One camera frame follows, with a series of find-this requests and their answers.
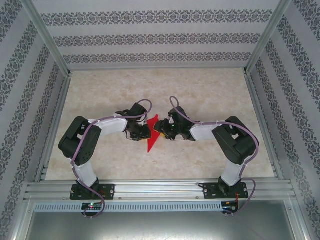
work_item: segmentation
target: red triangular object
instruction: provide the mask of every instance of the red triangular object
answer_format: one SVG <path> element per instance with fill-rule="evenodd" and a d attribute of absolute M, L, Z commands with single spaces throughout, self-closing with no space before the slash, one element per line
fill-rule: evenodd
<path fill-rule="evenodd" d="M 160 132 L 157 132 L 154 130 L 156 123 L 159 121 L 158 117 L 159 116 L 157 114 L 157 115 L 155 115 L 154 118 L 151 118 L 148 121 L 146 121 L 146 123 L 148 124 L 148 127 L 151 131 L 151 138 L 148 139 L 148 153 L 150 152 L 152 147 L 155 145 L 158 137 L 160 136 Z"/>

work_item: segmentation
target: marble surface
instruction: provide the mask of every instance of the marble surface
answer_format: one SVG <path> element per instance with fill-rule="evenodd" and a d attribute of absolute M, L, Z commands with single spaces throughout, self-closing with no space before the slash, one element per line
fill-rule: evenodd
<path fill-rule="evenodd" d="M 180 68 L 74 72 L 46 180 L 75 179 L 70 161 L 58 149 L 75 117 L 111 116 L 147 98 L 153 103 L 148 118 L 158 114 L 164 119 L 172 109 L 171 95 L 195 121 L 224 121 L 237 116 L 260 142 L 259 154 L 243 176 L 274 176 L 242 69 Z M 227 162 L 215 140 L 170 141 L 160 137 L 147 153 L 146 140 L 127 140 L 123 132 L 100 138 L 91 160 L 101 180 L 218 178 Z"/>

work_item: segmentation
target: patterned wallpaper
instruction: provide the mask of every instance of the patterned wallpaper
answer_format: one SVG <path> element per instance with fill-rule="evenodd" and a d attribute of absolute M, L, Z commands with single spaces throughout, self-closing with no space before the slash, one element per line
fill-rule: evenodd
<path fill-rule="evenodd" d="M 34 180 L 64 76 L 18 0 L 0 0 L 0 240 Z"/>
<path fill-rule="evenodd" d="M 320 5 L 293 0 L 251 72 L 282 172 L 320 239 Z"/>
<path fill-rule="evenodd" d="M 279 0 L 35 0 L 72 70 L 244 67 Z"/>

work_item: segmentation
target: black mounting bracket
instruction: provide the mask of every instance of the black mounting bracket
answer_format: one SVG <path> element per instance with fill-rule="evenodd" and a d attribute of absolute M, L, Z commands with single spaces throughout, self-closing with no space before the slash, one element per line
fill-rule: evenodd
<path fill-rule="evenodd" d="M 115 187 L 114 184 L 99 184 L 97 186 L 97 190 L 95 190 L 98 194 L 100 194 L 104 200 L 113 200 L 115 196 Z M 71 187 L 70 193 L 71 200 L 100 200 L 95 194 L 87 194 L 83 191 L 83 187 L 79 184 L 73 184 Z"/>
<path fill-rule="evenodd" d="M 247 199 L 249 197 L 247 185 L 239 182 L 232 191 L 224 194 L 218 182 L 199 183 L 198 186 L 203 189 L 204 199 Z"/>

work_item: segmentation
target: wire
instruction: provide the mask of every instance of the wire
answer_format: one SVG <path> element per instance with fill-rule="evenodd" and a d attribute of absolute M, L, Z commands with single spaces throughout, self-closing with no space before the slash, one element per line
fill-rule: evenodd
<path fill-rule="evenodd" d="M 183 118 L 185 118 L 186 120 L 188 120 L 189 122 L 193 123 L 193 124 L 198 124 L 198 125 L 229 125 L 229 126 L 233 126 L 233 127 L 236 127 L 238 129 L 241 129 L 243 131 L 245 131 L 251 138 L 252 140 L 254 141 L 254 144 L 255 144 L 255 151 L 254 151 L 254 154 L 246 161 L 244 162 L 243 164 L 243 167 L 242 169 L 240 170 L 240 173 L 239 173 L 239 177 L 243 180 L 249 180 L 249 181 L 252 181 L 253 182 L 253 190 L 252 190 L 252 193 L 251 195 L 248 197 L 247 201 L 245 202 L 245 204 L 242 206 L 241 209 L 239 209 L 236 213 L 242 211 L 246 206 L 247 204 L 249 203 L 250 199 L 252 198 L 252 196 L 254 195 L 255 191 L 256 191 L 256 182 L 255 180 L 253 180 L 252 178 L 242 178 L 242 174 L 247 166 L 248 163 L 250 163 L 257 155 L 258 155 L 258 152 L 259 152 L 259 143 L 258 143 L 258 140 L 256 138 L 255 135 L 253 135 L 253 133 L 251 131 L 249 131 L 247 128 L 243 127 L 243 126 L 240 126 L 238 124 L 235 124 L 235 123 L 232 123 L 232 122 L 227 122 L 227 121 L 213 121 L 213 122 L 199 122 L 199 121 L 194 121 L 192 119 L 190 119 L 189 117 L 187 117 L 186 115 L 184 115 L 182 112 L 180 112 L 177 107 L 174 105 L 172 99 L 174 99 L 176 102 L 177 102 L 177 107 L 179 107 L 179 100 L 175 97 L 175 96 L 171 96 L 170 97 L 170 103 L 173 107 L 173 109 L 178 113 L 180 114 Z"/>
<path fill-rule="evenodd" d="M 254 195 L 254 193 L 256 191 L 257 183 L 253 178 L 243 177 L 242 179 L 245 180 L 245 181 L 252 181 L 253 182 L 253 189 L 252 189 L 252 192 L 251 192 L 250 196 L 245 201 L 244 205 L 237 212 L 235 212 L 233 215 L 237 215 L 239 212 L 241 212 L 243 209 L 245 209 L 245 207 L 248 205 L 250 199 L 253 197 L 253 195 Z"/>
<path fill-rule="evenodd" d="M 239 193 L 238 192 L 235 193 L 235 202 L 236 202 L 235 207 L 239 207 Z"/>
<path fill-rule="evenodd" d="M 76 151 L 75 151 L 75 153 L 74 153 L 74 155 L 73 155 L 73 157 L 72 157 L 72 160 L 71 160 L 70 164 L 71 164 L 71 166 L 72 166 L 72 171 L 73 171 L 73 173 L 74 173 L 77 181 L 78 181 L 83 187 L 85 187 L 86 189 L 88 189 L 90 192 L 92 192 L 92 193 L 94 193 L 95 195 L 97 195 L 97 196 L 101 199 L 101 202 L 102 202 L 102 204 L 103 204 L 103 207 L 101 208 L 101 211 L 98 212 L 98 213 L 97 213 L 96 215 L 94 215 L 94 216 L 90 216 L 90 219 L 96 218 L 96 217 L 98 217 L 99 215 L 101 215 L 101 214 L 103 213 L 103 211 L 105 210 L 105 207 L 106 207 L 106 202 L 105 202 L 105 199 L 104 199 L 103 196 L 101 196 L 101 195 L 100 195 L 99 193 L 97 193 L 95 190 L 93 190 L 93 189 L 91 189 L 89 186 L 87 186 L 87 185 L 80 179 L 79 175 L 77 174 L 76 167 L 75 167 L 75 165 L 76 165 L 76 164 L 75 164 L 75 161 L 76 161 L 76 158 L 77 158 L 77 156 L 78 156 L 78 154 L 79 154 L 79 151 L 80 151 L 80 149 L 81 149 L 81 146 L 82 146 L 82 144 L 84 143 L 84 140 L 85 140 L 85 138 L 86 138 L 89 130 L 91 129 L 91 127 L 92 127 L 93 125 L 95 125 L 96 123 L 100 122 L 100 121 L 107 120 L 107 119 L 137 119 L 137 118 L 141 118 L 141 117 L 146 116 L 148 113 L 150 113 L 150 111 L 151 111 L 151 109 L 152 109 L 152 102 L 151 102 L 149 99 L 142 99 L 142 100 L 138 101 L 137 103 L 139 104 L 139 103 L 141 103 L 141 102 L 149 102 L 149 103 L 150 103 L 150 108 L 149 108 L 149 110 L 148 110 L 147 112 L 145 112 L 144 114 L 142 114 L 142 115 L 138 115 L 138 116 L 107 116 L 107 117 L 103 117 L 103 118 L 101 118 L 101 119 L 99 119 L 99 120 L 95 120 L 94 122 L 92 122 L 92 123 L 87 127 L 87 129 L 85 130 L 85 132 L 84 132 L 84 134 L 83 134 L 83 136 L 82 136 L 82 138 L 81 138 L 81 140 L 80 140 L 80 143 L 79 143 L 79 145 L 78 145 L 78 147 L 77 147 L 77 149 L 76 149 Z M 88 210 L 88 208 L 86 208 L 86 209 L 84 210 L 84 212 L 83 212 L 83 215 L 84 215 L 85 218 L 88 217 L 88 216 L 86 215 L 86 211 L 87 211 L 87 210 Z"/>

